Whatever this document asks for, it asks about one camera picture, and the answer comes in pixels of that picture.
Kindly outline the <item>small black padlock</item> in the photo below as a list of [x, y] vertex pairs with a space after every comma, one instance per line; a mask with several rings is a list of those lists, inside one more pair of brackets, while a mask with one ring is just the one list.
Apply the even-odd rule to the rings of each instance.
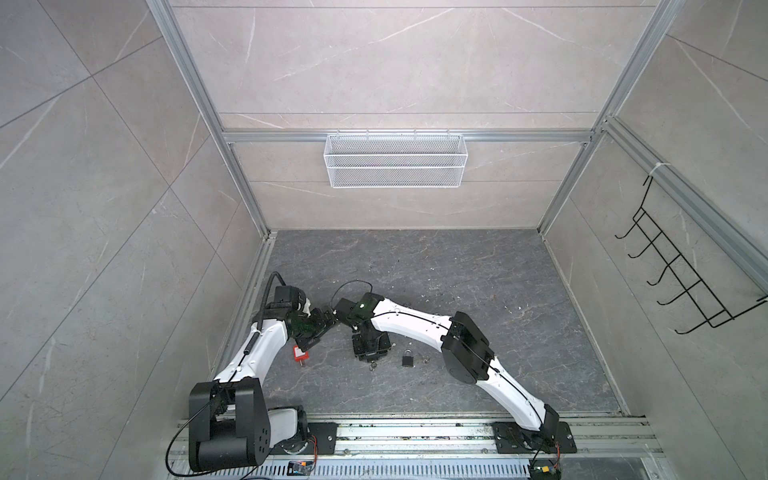
[[415, 365], [415, 359], [413, 352], [410, 349], [406, 349], [403, 352], [402, 358], [401, 358], [401, 366], [405, 368], [413, 368]]

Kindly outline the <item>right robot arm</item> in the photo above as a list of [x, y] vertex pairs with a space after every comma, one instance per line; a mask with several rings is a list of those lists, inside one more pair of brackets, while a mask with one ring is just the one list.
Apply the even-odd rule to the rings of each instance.
[[512, 377], [468, 314], [430, 314], [373, 292], [355, 302], [342, 298], [332, 311], [341, 323], [361, 333], [364, 342], [394, 333], [434, 348], [452, 377], [478, 386], [511, 414], [530, 449], [550, 452], [558, 446], [558, 412]]

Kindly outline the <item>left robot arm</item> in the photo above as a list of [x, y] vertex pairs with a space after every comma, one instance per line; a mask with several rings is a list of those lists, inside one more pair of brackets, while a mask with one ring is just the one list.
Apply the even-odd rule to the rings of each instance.
[[313, 307], [303, 290], [271, 272], [244, 344], [213, 380], [196, 384], [190, 392], [189, 419], [179, 430], [188, 432], [191, 471], [176, 471], [166, 453], [167, 472], [192, 478], [258, 467], [275, 448], [297, 454], [310, 447], [316, 454], [318, 440], [303, 407], [269, 409], [263, 381], [286, 343], [294, 340], [304, 357], [336, 323], [330, 309]]

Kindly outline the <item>red padlock left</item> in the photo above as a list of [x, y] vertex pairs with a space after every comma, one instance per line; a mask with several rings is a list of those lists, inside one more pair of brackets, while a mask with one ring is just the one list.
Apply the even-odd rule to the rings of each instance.
[[294, 361], [297, 362], [299, 365], [303, 366], [305, 362], [309, 359], [310, 355], [308, 351], [302, 350], [298, 345], [295, 345], [293, 347], [293, 358]]

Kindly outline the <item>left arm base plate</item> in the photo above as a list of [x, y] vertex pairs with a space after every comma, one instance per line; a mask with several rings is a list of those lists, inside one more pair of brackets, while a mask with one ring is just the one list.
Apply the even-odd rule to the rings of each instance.
[[333, 455], [336, 449], [339, 425], [333, 422], [310, 422], [299, 426], [292, 438], [277, 443], [271, 455]]

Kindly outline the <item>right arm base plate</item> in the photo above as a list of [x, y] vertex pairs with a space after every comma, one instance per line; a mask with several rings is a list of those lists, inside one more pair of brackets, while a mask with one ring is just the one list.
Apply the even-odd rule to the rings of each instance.
[[514, 422], [493, 422], [491, 428], [496, 450], [500, 454], [578, 452], [570, 426], [566, 422], [559, 422], [556, 428], [545, 433], [522, 429]]

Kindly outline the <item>aluminium mounting rail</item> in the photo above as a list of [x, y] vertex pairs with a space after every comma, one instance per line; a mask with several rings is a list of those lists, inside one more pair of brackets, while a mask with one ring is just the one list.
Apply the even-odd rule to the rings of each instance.
[[512, 431], [500, 415], [456, 414], [406, 416], [318, 415], [308, 431], [319, 441], [319, 453], [341, 458], [471, 458], [543, 456], [574, 458], [646, 458], [663, 449], [643, 417], [571, 412], [561, 417], [556, 442], [545, 447]]

